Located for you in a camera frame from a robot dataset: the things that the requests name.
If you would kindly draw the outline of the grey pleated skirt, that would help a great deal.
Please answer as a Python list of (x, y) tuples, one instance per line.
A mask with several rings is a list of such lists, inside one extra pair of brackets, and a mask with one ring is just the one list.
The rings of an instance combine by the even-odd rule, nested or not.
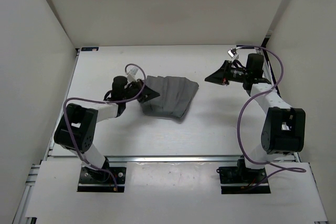
[(197, 82), (174, 76), (147, 76), (146, 86), (160, 96), (141, 104), (143, 114), (179, 121), (186, 116), (199, 89)]

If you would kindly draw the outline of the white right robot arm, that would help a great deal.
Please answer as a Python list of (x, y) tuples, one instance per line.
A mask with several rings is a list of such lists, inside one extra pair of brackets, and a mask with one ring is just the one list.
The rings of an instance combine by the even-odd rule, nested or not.
[(206, 82), (223, 86), (231, 82), (241, 83), (249, 95), (238, 115), (237, 138), (240, 148), (243, 148), (241, 120), (248, 104), (256, 101), (266, 115), (260, 143), (249, 153), (241, 149), (244, 164), (236, 168), (236, 177), (242, 182), (253, 178), (255, 170), (264, 168), (282, 156), (301, 152), (304, 146), (305, 111), (292, 107), (278, 95), (275, 86), (264, 78), (263, 65), (264, 58), (260, 54), (249, 54), (244, 66), (234, 56), (205, 78)]

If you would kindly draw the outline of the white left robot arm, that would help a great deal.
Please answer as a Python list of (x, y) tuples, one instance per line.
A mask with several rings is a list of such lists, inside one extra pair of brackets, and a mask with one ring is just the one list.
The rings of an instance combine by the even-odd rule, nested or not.
[(77, 155), (98, 182), (105, 182), (110, 176), (110, 169), (107, 158), (93, 144), (96, 125), (120, 117), (128, 102), (137, 100), (145, 103), (159, 96), (141, 79), (129, 80), (117, 76), (102, 101), (70, 98), (65, 102), (54, 142)]

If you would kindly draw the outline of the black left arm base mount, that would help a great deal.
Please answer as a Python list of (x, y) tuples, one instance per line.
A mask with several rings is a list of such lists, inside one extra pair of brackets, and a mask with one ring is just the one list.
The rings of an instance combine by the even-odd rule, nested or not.
[(127, 168), (110, 166), (106, 161), (103, 169), (109, 172), (90, 169), (82, 165), (78, 179), (77, 192), (81, 193), (123, 193)]

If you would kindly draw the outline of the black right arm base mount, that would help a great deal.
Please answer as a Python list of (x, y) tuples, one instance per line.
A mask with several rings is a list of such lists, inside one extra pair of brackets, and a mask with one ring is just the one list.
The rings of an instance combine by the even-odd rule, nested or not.
[(266, 170), (246, 168), (243, 158), (237, 161), (236, 166), (221, 166), (216, 172), (219, 174), (222, 195), (271, 193)]

